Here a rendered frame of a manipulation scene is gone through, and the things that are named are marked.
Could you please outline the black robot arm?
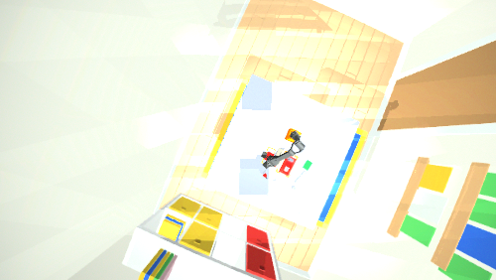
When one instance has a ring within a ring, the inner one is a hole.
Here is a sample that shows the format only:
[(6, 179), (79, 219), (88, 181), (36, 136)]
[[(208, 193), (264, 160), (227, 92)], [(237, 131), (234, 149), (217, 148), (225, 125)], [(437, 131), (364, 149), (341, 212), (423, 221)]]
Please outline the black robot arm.
[[(276, 167), (279, 165), (279, 163), (289, 157), (293, 157), (295, 156), (296, 154), (298, 153), (302, 153), (305, 149), (306, 149), (306, 145), (305, 143), (301, 140), (302, 136), (301, 134), (295, 130), (294, 132), (291, 132), (291, 135), (290, 137), (295, 141), (292, 146), (291, 146), (291, 149), (289, 149), (287, 152), (279, 155), (279, 156), (271, 156), (269, 159), (267, 159), (267, 161), (263, 164), (263, 167), (267, 170), (269, 167)], [(295, 152), (293, 150), (294, 148), (294, 145), (297, 146), (297, 148), (300, 150), (299, 152)]]

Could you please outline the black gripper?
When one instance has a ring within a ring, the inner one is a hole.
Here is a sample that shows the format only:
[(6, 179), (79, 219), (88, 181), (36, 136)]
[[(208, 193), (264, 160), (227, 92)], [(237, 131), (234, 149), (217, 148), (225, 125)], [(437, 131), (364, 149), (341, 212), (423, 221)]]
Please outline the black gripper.
[(272, 155), (267, 156), (267, 154), (268, 154), (268, 153), (266, 153), (266, 152), (264, 152), (264, 151), (263, 151), (263, 153), (262, 153), (261, 157), (262, 157), (262, 158), (264, 158), (264, 159), (268, 157), (267, 159), (269, 159), (269, 158), (272, 156)]

